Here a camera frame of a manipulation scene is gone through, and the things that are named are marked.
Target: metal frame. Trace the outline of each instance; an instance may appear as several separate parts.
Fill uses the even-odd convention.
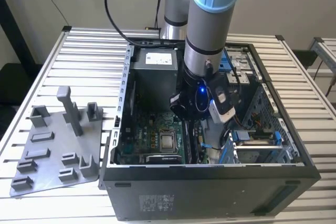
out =
[[[23,38],[19,27],[9,9],[6,0],[0,0],[0,24],[4,30],[17,58],[31,80],[36,76],[36,64]]]
[[[310,50],[315,51],[330,70],[336,74],[336,39],[314,38]]]
[[[158,38],[159,36],[158,31],[127,30],[125,32],[131,37]],[[307,76],[307,72],[299,62],[296,62],[291,50],[281,44],[275,36],[231,34],[227,40],[254,44],[273,86],[321,173],[322,179],[275,217],[264,217],[262,220],[224,218],[171,221],[171,223],[335,223],[336,120],[334,110],[327,106],[320,91]],[[25,130],[30,125],[27,125],[25,117],[29,115],[32,105],[40,105],[41,102],[48,103],[47,107],[50,111],[57,111],[60,108],[58,107],[60,105],[50,99],[56,85],[71,83],[72,94],[75,95],[74,101],[77,103],[85,102],[86,97],[91,95],[97,98],[98,105],[103,104],[105,113],[101,153],[107,150],[109,135],[107,131],[112,129],[114,123],[112,114],[115,109],[110,107],[110,104],[116,103],[119,92],[117,84],[112,82],[118,75],[114,74],[112,69],[115,69],[126,46],[124,40],[113,30],[73,28],[69,33],[61,34],[10,128],[0,141],[0,150],[2,150],[0,205],[6,206],[6,211],[2,211],[0,220],[17,220],[17,222],[30,220],[37,224],[50,221],[62,221],[62,223],[117,221],[106,191],[98,189],[98,182],[40,192],[28,195],[21,200],[11,199],[8,188],[15,174],[16,160],[21,156],[21,145],[26,142],[28,136]],[[87,81],[90,81],[90,85],[94,87],[84,87],[88,84]]]

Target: metal profile rail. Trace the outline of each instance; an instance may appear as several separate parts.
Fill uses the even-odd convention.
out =
[[[157,31],[128,30],[125,33],[132,37],[158,38]],[[336,111],[284,41],[278,41],[275,36],[230,35],[228,42],[254,44],[322,179],[274,218],[156,223],[335,223]],[[110,199],[106,191],[98,189],[98,182],[25,195],[21,200],[10,198],[9,188],[31,127],[26,119],[31,107],[45,104],[49,112],[63,110],[54,97],[60,85],[71,86],[72,100],[78,107],[88,101],[97,101],[104,107],[102,157],[103,144],[114,123],[126,45],[114,30],[73,28],[61,34],[0,142],[0,220],[117,222]]]
[[[314,38],[310,50],[315,51],[336,74],[336,39]]]

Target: motherboard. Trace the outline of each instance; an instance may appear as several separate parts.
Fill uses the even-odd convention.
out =
[[[194,126],[194,136],[203,142],[200,122]],[[139,111],[134,139],[122,143],[121,164],[185,164],[182,122],[172,112]]]

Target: black computer chassis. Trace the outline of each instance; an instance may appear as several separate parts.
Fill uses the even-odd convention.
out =
[[[137,41],[143,44],[182,42],[160,39]],[[107,190],[118,220],[275,216],[321,178],[255,47],[252,44],[228,45],[249,48],[304,166],[106,167],[110,162],[109,146],[117,141],[110,135],[99,186]]]

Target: gray plastic base plate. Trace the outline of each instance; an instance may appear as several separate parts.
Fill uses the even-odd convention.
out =
[[[87,108],[78,110],[81,136],[75,136],[71,124],[65,122],[65,111],[44,115],[46,126],[31,127],[12,180],[11,196],[98,179],[103,109],[96,108],[101,116],[91,122]]]

